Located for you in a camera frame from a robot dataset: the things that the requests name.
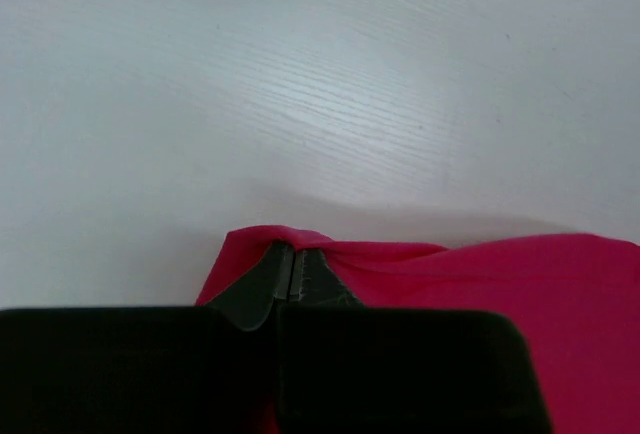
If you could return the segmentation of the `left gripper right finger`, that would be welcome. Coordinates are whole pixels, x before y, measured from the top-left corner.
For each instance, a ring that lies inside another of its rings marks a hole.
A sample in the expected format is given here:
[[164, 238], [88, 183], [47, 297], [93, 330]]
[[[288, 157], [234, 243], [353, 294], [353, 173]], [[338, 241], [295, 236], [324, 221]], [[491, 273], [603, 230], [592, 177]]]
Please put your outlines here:
[[373, 308], [300, 252], [277, 308], [283, 433], [549, 433], [524, 337], [485, 311]]

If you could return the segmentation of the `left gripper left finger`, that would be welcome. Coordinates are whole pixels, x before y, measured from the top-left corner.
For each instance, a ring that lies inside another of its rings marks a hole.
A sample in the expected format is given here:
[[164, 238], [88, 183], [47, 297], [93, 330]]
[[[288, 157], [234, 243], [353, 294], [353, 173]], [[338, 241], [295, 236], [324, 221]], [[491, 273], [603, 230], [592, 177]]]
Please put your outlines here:
[[201, 306], [1, 314], [5, 433], [273, 433], [271, 315], [295, 253], [269, 246]]

